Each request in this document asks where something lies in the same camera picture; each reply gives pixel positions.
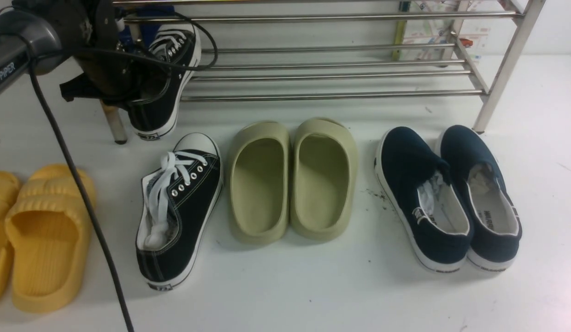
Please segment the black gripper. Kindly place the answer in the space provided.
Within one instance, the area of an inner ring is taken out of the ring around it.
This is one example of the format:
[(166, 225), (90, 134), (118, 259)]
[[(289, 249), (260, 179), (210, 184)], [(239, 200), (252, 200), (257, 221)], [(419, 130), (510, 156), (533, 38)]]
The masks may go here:
[(14, 0), (14, 32), (26, 37), (34, 72), (47, 74), (73, 58), (83, 73), (61, 85), (66, 101), (98, 99), (127, 108), (139, 96), (140, 78), (120, 51), (115, 7), (110, 0)]

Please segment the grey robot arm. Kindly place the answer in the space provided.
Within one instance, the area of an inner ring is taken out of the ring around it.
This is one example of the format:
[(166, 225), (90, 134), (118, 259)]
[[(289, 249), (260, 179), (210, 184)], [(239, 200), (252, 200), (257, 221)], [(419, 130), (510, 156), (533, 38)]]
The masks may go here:
[(22, 74), (48, 74), (74, 58), (83, 73), (60, 85), (64, 100), (118, 107), (138, 92), (110, 0), (13, 0), (0, 10), (0, 94)]

